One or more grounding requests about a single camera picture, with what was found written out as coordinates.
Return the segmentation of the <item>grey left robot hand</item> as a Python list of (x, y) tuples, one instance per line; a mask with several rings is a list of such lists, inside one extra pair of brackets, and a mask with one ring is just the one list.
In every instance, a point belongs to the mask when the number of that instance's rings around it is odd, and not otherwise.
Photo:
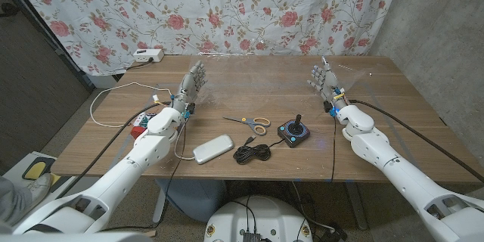
[(201, 60), (190, 68), (178, 87), (178, 93), (173, 98), (172, 108), (183, 113), (190, 103), (196, 101), (198, 92), (206, 83), (205, 72)]

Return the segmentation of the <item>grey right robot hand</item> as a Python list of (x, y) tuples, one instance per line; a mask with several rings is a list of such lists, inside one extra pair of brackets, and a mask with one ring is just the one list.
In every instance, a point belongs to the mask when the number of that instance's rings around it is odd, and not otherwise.
[(345, 89), (339, 84), (336, 74), (331, 69), (330, 63), (325, 56), (321, 57), (321, 65), (314, 65), (311, 71), (310, 84), (323, 98), (326, 113), (336, 114), (349, 105), (346, 99)]

